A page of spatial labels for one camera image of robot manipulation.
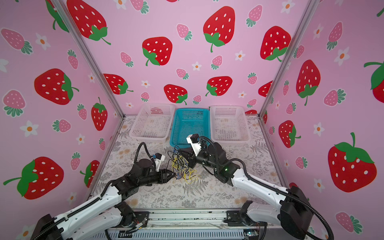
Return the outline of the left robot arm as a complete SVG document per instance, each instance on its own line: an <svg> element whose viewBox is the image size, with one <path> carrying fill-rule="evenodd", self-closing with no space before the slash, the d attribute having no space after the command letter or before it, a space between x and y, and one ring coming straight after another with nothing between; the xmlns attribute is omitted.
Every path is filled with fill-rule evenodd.
<svg viewBox="0 0 384 240"><path fill-rule="evenodd" d="M165 184L174 176L171 170L156 170L154 161L142 159L125 175L107 183L101 194L56 217L39 219L33 240L85 240L113 227L128 227L132 234L146 226L148 216L135 213L126 199L140 187Z"/></svg>

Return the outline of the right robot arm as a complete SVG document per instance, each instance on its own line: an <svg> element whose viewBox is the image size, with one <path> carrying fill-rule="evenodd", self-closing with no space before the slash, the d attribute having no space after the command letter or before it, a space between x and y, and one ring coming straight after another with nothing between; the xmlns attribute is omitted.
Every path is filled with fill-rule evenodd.
<svg viewBox="0 0 384 240"><path fill-rule="evenodd" d="M191 143L191 147L178 149L177 152L188 161L189 168L192 169L197 164L211 168L213 176L221 183L251 193L273 208L269 218L262 218L261 213L255 212L256 207L247 204L246 220L278 224L296 239L304 240L309 237L316 240L317 237L309 228L312 218L317 217L325 227L328 238L335 238L331 226L311 206L301 189L279 187L249 174L245 162L237 158L228 159L218 143Z"/></svg>

